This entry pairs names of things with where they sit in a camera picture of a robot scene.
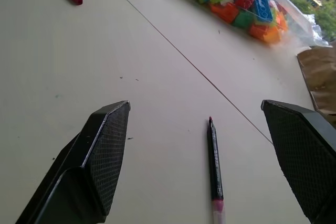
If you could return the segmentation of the brown cardboard piece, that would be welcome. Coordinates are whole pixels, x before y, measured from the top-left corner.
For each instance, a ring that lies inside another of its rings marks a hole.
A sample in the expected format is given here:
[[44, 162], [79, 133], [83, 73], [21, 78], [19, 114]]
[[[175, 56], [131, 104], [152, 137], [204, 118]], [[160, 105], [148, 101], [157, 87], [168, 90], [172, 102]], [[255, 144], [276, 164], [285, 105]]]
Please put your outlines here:
[[336, 40], [297, 54], [314, 109], [336, 128]]

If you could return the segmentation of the clear bag of toy bricks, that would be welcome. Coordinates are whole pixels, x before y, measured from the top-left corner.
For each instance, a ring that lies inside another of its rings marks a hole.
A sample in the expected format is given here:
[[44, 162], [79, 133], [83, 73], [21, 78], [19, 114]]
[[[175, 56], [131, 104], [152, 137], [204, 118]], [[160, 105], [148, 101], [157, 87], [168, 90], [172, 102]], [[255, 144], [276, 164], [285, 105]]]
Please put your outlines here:
[[303, 13], [291, 0], [195, 0], [224, 22], [266, 43], [277, 44], [285, 33], [307, 46], [327, 47], [313, 14]]

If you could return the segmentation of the black pen with red end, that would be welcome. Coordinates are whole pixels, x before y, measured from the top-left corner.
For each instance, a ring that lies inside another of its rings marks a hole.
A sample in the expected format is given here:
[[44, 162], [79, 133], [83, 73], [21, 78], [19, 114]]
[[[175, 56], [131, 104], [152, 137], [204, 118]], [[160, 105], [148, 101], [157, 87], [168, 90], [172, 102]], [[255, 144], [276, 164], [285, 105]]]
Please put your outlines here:
[[208, 127], [207, 127], [207, 149], [208, 149], [208, 164], [209, 164], [209, 177], [211, 187], [213, 222], [214, 224], [226, 224], [224, 193], [221, 177], [221, 168], [219, 162], [217, 134], [211, 116], [208, 119]]

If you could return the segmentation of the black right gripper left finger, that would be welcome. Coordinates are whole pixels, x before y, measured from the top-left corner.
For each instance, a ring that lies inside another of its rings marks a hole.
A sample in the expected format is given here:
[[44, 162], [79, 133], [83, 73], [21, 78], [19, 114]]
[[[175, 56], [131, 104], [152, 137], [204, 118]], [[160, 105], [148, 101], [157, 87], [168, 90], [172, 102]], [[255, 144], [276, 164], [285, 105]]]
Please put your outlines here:
[[93, 112], [60, 151], [15, 224], [102, 224], [124, 156], [129, 101]]

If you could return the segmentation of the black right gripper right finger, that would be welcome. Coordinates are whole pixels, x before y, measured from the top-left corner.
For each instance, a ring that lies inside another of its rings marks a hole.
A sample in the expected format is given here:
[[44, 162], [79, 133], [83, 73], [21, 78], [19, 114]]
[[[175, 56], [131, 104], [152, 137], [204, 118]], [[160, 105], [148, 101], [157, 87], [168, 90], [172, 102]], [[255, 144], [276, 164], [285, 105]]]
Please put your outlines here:
[[336, 129], [318, 112], [263, 100], [280, 168], [311, 224], [336, 224]]

